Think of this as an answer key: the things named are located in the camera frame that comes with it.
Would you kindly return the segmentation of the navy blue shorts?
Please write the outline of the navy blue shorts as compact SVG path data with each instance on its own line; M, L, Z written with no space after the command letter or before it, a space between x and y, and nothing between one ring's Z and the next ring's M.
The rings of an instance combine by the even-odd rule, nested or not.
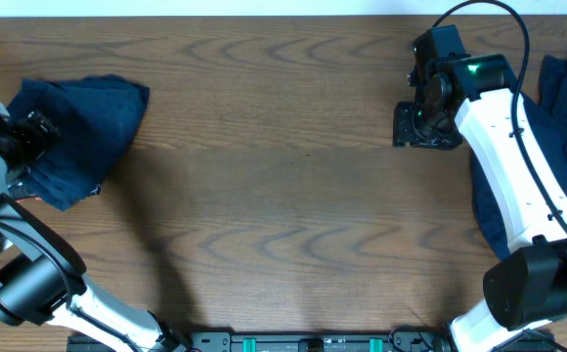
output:
M21 183L61 211L90 197L131 146L149 99L149 87L117 75L24 79L7 106L11 117L38 110L63 139L28 166Z

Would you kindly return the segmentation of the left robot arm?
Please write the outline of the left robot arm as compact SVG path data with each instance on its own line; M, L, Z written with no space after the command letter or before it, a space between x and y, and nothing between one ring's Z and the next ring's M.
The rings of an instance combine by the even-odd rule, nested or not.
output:
M0 321L84 334L70 351L189 350L191 342L153 313L96 285L74 248L12 198L12 184L60 138L40 112L12 122L0 103Z

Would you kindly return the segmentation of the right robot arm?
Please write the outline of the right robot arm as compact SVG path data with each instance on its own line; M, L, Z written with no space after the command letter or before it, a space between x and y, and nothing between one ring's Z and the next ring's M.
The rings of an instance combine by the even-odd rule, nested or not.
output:
M413 102L394 112L393 144L468 143L500 210L508 256L483 278L484 298L449 324L457 351L493 351L567 317L567 197L524 109L523 74L500 54L414 56Z

